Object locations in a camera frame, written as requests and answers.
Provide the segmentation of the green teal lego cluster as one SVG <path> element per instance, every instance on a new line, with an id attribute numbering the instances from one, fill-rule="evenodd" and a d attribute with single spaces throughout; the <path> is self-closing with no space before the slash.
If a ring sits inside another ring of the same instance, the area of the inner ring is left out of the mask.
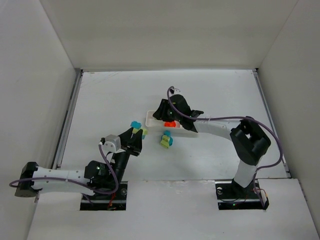
<path id="1" fill-rule="evenodd" d="M 132 129 L 132 133 L 136 134 L 139 130 L 142 130 L 142 139 L 144 140 L 146 135 L 148 134 L 148 130 L 146 128 L 142 127 L 142 124 L 140 122 L 137 121 L 132 121 L 130 124 L 130 127 L 133 128 Z"/>

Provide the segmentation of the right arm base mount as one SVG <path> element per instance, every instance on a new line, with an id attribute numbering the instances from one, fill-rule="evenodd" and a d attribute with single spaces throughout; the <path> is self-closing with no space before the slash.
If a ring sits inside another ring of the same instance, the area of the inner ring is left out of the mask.
<path id="1" fill-rule="evenodd" d="M 215 193 L 219 210 L 266 210 L 269 198 L 266 191 L 255 181 L 242 188 L 232 181 L 216 181 Z"/>

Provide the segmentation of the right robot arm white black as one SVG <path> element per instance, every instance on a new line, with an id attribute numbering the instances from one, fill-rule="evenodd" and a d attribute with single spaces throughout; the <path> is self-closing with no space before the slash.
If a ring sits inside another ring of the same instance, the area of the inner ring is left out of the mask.
<path id="1" fill-rule="evenodd" d="M 232 142 L 239 164 L 232 184 L 238 189 L 253 185 L 254 175 L 261 158 L 271 145 L 271 140 L 251 117 L 241 119 L 238 125 L 228 120 L 200 120 L 201 110 L 191 109 L 186 99 L 175 94 L 162 99 L 152 117 L 163 122 L 179 122 L 182 127 L 194 133 L 206 133 Z"/>

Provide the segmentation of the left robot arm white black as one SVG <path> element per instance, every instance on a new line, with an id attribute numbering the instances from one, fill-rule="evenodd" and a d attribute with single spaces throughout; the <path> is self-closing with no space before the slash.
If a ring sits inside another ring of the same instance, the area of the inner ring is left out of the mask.
<path id="1" fill-rule="evenodd" d="M 120 188 L 130 157 L 140 155 L 145 136 L 144 129 L 131 127 L 120 135 L 101 138 L 98 149 L 103 161 L 92 160 L 84 169 L 49 169 L 28 162 L 19 179 L 9 185 L 19 198 L 51 192 L 112 195 Z"/>

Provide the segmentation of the orange round lego piece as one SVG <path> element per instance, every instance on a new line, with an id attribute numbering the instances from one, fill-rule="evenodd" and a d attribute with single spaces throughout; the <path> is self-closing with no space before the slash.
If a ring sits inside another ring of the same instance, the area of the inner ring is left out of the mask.
<path id="1" fill-rule="evenodd" d="M 176 121 L 171 121 L 171 122 L 166 121 L 164 123 L 164 127 L 166 127 L 166 128 L 178 128 L 179 126 L 178 126 Z"/>

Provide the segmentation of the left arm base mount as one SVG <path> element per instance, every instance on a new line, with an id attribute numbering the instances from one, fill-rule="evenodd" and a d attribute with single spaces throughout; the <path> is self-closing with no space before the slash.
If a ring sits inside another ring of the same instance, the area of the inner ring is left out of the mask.
<path id="1" fill-rule="evenodd" d="M 128 182 L 120 183 L 117 192 L 111 195 L 95 193 L 92 196 L 83 196 L 80 202 L 80 211 L 125 211 L 127 205 Z"/>

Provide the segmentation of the white three-compartment tray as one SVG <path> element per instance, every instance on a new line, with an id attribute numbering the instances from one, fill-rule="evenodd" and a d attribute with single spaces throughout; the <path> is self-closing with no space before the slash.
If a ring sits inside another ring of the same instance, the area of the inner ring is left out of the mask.
<path id="1" fill-rule="evenodd" d="M 157 120 L 153 117 L 154 110 L 148 110 L 146 113 L 145 126 L 151 135 L 163 135 L 165 131 L 169 131 L 172 137 L 197 138 L 198 133 L 186 130 L 182 125 L 175 121 L 175 124 L 169 126 L 168 122 Z"/>

